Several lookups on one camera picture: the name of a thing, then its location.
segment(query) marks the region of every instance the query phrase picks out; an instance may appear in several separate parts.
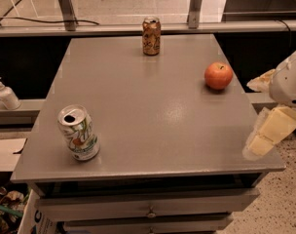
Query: red apple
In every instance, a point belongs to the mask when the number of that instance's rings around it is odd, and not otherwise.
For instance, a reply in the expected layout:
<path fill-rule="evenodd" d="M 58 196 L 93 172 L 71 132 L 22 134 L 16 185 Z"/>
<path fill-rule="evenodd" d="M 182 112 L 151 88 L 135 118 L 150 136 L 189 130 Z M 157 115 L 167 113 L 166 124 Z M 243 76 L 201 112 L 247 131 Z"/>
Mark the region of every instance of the red apple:
<path fill-rule="evenodd" d="M 233 69 L 224 62 L 216 61 L 206 68 L 204 78 L 210 88 L 223 90 L 233 79 Z"/>

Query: silver can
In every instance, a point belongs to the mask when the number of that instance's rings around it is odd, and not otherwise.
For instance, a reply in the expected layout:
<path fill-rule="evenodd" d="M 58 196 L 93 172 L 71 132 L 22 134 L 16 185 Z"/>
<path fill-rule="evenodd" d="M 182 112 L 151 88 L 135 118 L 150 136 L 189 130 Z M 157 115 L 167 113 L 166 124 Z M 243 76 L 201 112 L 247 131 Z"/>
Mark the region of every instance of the silver can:
<path fill-rule="evenodd" d="M 157 55 L 160 51 L 161 24 L 155 17 L 149 17 L 142 23 L 142 48 L 148 56 Z"/>
<path fill-rule="evenodd" d="M 99 141 L 93 132 L 92 118 L 82 105 L 63 108 L 58 114 L 58 127 L 76 160 L 90 160 L 98 153 Z"/>

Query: table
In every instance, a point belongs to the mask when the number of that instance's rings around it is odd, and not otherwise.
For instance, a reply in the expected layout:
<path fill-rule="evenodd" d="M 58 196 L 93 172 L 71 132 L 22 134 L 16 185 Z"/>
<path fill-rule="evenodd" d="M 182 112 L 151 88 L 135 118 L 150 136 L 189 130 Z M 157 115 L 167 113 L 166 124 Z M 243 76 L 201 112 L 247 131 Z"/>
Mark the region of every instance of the table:
<path fill-rule="evenodd" d="M 285 166 L 275 150 L 242 156 L 256 113 L 237 77 L 221 92 L 205 85 L 217 60 L 227 62 L 211 34 L 162 36 L 153 57 L 141 37 L 72 39 L 12 181 L 27 182 L 41 211 L 69 231 L 226 227 L 259 195 L 257 183 Z M 88 162 L 71 157 L 57 127 L 69 104 L 92 116 L 100 151 Z"/>

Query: plastic bottle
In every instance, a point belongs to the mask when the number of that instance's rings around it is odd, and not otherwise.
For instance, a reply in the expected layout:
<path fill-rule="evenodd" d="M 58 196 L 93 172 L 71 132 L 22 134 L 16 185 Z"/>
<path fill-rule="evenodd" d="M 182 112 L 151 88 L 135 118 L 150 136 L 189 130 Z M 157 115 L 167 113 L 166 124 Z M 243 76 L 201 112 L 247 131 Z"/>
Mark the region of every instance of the plastic bottle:
<path fill-rule="evenodd" d="M 0 100 L 9 110 L 14 110 L 20 107 L 20 101 L 14 91 L 10 87 L 6 87 L 2 82 L 0 82 Z"/>

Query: drawer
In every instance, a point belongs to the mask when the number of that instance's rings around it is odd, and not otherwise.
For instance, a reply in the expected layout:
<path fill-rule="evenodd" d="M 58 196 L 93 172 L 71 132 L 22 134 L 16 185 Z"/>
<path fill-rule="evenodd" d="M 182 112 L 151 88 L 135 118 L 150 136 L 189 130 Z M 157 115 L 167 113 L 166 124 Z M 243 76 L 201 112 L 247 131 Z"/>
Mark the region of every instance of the drawer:
<path fill-rule="evenodd" d="M 40 199 L 36 207 L 52 221 L 154 218 L 243 211 L 259 195 L 256 188 L 171 193 L 128 194 L 84 198 Z"/>
<path fill-rule="evenodd" d="M 159 218 L 129 218 L 71 221 L 64 224 L 68 234 L 159 234 L 222 230 L 232 222 L 229 214 L 162 216 Z"/>

